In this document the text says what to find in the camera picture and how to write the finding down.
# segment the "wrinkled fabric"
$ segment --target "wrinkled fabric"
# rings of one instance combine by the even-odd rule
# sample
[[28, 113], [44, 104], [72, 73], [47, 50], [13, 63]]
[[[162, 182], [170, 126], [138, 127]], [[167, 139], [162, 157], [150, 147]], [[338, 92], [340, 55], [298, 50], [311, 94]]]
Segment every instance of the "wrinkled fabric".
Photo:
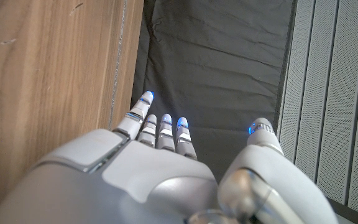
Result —
[[250, 123], [273, 123], [291, 9], [282, 0], [145, 1], [131, 103], [150, 90], [158, 122], [186, 117], [198, 160], [218, 181]]

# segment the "blue led light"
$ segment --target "blue led light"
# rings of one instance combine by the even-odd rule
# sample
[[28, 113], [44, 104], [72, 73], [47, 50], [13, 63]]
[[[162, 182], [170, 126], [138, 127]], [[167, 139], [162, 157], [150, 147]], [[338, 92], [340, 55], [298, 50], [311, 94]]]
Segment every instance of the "blue led light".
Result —
[[152, 92], [152, 91], [148, 91], [149, 93], [151, 93], [152, 95], [153, 95], [153, 99], [154, 99], [154, 92]]

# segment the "wooden panel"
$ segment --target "wooden panel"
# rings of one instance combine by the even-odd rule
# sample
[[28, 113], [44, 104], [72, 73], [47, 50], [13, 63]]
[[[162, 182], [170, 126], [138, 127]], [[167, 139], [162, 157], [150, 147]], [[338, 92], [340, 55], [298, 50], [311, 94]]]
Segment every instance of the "wooden panel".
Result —
[[113, 116], [129, 109], [142, 6], [0, 0], [0, 201], [43, 155], [109, 127], [114, 80]]

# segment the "white robotic hand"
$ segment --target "white robotic hand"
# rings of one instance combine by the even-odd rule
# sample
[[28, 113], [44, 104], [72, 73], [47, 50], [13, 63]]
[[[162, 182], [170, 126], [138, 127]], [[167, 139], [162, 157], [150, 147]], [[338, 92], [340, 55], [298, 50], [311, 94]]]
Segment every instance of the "white robotic hand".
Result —
[[145, 92], [113, 131], [94, 130], [38, 161], [0, 204], [0, 223], [336, 223], [266, 119], [249, 128], [218, 188], [186, 118], [176, 138], [169, 114], [156, 133], [156, 116], [146, 119], [153, 98]]

